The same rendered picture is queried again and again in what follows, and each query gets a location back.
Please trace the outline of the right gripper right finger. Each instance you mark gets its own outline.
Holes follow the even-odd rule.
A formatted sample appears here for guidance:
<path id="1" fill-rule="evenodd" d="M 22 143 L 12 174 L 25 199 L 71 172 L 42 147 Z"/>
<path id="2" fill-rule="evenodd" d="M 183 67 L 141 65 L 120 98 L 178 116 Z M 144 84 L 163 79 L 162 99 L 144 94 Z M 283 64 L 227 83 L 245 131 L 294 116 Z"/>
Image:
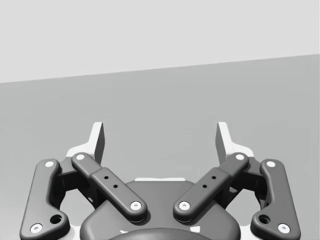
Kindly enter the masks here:
<path id="1" fill-rule="evenodd" d="M 249 190 L 260 205 L 251 219 L 251 233 L 261 240 L 299 240 L 301 229 L 285 165 L 276 159 L 257 161 L 250 148 L 232 141 L 226 122 L 217 123 L 215 147 L 220 165 L 174 203 L 174 218 L 189 223 L 212 202 L 226 208 L 242 190 Z"/>

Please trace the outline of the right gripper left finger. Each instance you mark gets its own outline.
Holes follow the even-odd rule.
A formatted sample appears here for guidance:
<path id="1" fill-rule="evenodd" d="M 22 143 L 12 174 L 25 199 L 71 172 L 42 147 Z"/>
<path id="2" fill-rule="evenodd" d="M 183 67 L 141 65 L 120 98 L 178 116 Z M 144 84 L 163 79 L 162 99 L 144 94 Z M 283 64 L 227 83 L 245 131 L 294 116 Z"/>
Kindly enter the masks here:
<path id="1" fill-rule="evenodd" d="M 109 201 L 129 222 L 148 215 L 146 202 L 110 169 L 101 166 L 105 148 L 102 122 L 95 122 L 86 143 L 67 151 L 62 162 L 41 160 L 35 167 L 19 231 L 21 239 L 61 239 L 71 229 L 60 207 L 66 192 L 80 190 L 98 208 Z"/>

